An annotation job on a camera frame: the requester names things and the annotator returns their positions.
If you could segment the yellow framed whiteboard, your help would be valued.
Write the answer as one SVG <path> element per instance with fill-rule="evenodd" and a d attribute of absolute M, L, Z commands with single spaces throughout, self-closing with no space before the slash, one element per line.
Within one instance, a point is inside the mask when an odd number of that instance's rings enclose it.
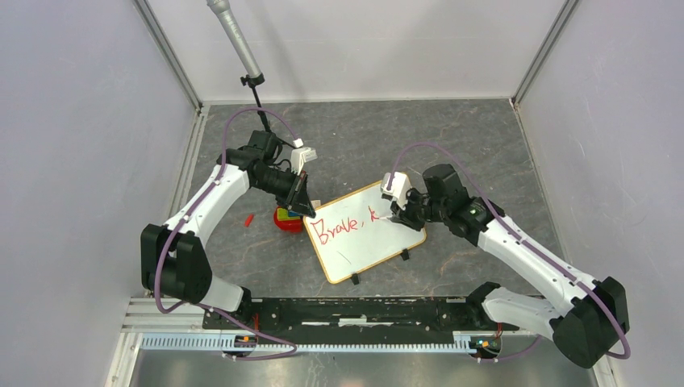
<path fill-rule="evenodd" d="M 322 205 L 303 219 L 323 273 L 331 284 L 350 279 L 422 244 L 426 231 L 379 220 L 391 214 L 379 181 Z"/>

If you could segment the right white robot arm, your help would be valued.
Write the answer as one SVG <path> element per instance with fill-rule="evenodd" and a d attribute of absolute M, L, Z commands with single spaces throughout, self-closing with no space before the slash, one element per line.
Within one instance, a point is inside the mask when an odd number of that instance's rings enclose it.
<path fill-rule="evenodd" d="M 455 168 L 438 164 L 423 172 L 421 192 L 405 173 L 387 173 L 382 197 L 394 223 L 421 231 L 428 223 L 446 226 L 456 237 L 512 268 L 540 297 L 514 293 L 486 282 L 467 298 L 468 323 L 486 329 L 509 324 L 553 342 L 569 361 L 592 368 L 603 357 L 626 359 L 628 300 L 613 277 L 598 280 L 550 252 L 524 232 L 503 209 L 484 196 L 472 196 Z"/>

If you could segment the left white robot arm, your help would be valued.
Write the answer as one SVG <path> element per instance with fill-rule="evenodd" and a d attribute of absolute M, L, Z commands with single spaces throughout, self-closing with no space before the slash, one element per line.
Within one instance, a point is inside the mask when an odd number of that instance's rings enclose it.
<path fill-rule="evenodd" d="M 316 159 L 316 150 L 296 139 L 287 159 L 290 166 L 281 169 L 277 157 L 283 144 L 273 133 L 254 131 L 246 145 L 221 153 L 208 179 L 182 209 L 165 223 L 143 229 L 141 282 L 145 289 L 156 296 L 217 307 L 234 328 L 252 321 L 248 291 L 212 272 L 204 246 L 227 211 L 250 189 L 273 195 L 284 210 L 315 217 L 304 165 Z"/>

